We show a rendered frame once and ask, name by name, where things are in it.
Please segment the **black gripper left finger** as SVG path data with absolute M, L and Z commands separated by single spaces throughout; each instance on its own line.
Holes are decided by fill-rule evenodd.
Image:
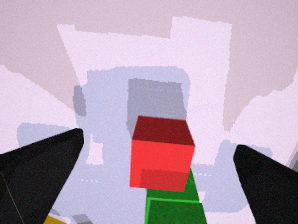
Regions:
M 82 144 L 76 128 L 0 155 L 0 224 L 44 224 Z

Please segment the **red block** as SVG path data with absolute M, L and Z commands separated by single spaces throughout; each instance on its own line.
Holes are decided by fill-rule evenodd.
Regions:
M 193 153 L 193 136 L 186 120 L 138 116 L 129 186 L 185 192 Z

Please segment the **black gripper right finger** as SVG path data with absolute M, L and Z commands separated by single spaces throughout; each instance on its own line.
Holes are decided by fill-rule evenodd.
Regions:
M 257 224 L 298 224 L 297 171 L 242 144 L 233 160 Z

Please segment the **small yellow block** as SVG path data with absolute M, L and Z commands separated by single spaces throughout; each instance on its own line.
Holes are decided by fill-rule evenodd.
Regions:
M 65 224 L 65 222 L 57 220 L 57 218 L 48 216 L 45 218 L 44 224 Z

